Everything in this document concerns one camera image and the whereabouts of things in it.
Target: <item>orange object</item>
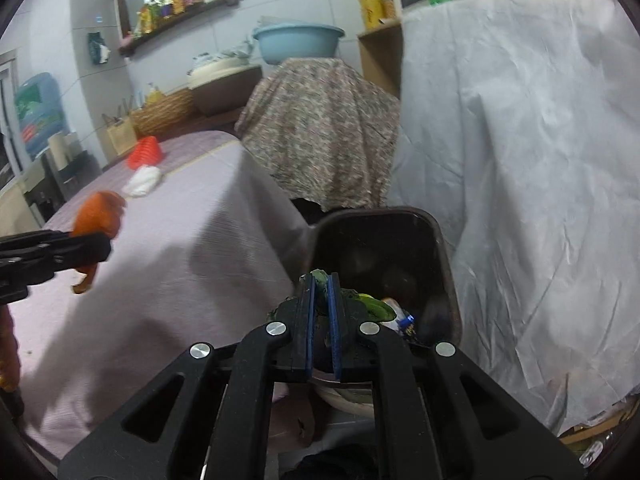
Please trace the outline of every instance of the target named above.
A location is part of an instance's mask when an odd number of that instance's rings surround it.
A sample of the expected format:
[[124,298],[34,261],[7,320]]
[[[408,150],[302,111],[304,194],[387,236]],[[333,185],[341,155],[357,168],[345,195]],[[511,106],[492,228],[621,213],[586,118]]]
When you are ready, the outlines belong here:
[[127,165],[132,170],[137,170],[144,165],[157,166],[163,156],[160,143],[155,137],[143,137],[138,141],[133,153],[127,158]]
[[14,335],[14,320],[9,307],[0,305],[0,388],[14,392],[20,382],[18,342]]
[[[109,238],[115,238],[120,231],[120,218],[126,206],[127,201],[113,191],[99,191],[92,194],[78,211],[71,236],[103,232]],[[91,288],[98,264],[79,267],[76,270],[86,274],[81,283],[72,287],[74,293],[82,294]]]

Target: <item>floral cloth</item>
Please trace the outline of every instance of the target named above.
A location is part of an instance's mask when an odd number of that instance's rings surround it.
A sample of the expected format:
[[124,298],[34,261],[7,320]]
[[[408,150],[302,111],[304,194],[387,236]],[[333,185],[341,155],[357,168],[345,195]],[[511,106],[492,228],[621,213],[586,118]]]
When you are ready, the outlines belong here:
[[384,206],[400,101],[339,59],[288,59],[256,87],[236,133],[290,198]]

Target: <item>plastic basin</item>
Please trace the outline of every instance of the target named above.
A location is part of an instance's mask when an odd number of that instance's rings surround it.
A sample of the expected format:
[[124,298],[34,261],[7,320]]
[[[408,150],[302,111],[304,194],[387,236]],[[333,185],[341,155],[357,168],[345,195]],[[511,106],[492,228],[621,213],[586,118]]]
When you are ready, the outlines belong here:
[[262,58],[279,64],[289,57],[334,57],[341,28],[315,23],[281,23],[254,30]]

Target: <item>black trash bin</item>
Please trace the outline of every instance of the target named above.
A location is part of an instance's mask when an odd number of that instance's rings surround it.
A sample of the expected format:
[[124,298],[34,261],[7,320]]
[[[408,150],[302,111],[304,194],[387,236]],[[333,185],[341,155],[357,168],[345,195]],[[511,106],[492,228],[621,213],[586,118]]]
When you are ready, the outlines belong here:
[[338,272],[340,286],[394,298],[416,320],[418,340],[460,343],[458,300],[442,232],[419,209],[344,210],[314,228],[306,270]]

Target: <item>wooden cabinet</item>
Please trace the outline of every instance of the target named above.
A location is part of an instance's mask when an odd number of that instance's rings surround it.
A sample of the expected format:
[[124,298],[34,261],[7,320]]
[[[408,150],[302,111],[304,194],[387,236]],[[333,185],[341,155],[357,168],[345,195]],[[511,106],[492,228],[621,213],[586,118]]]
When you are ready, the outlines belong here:
[[400,97],[402,23],[399,20],[358,35],[362,75],[390,94]]

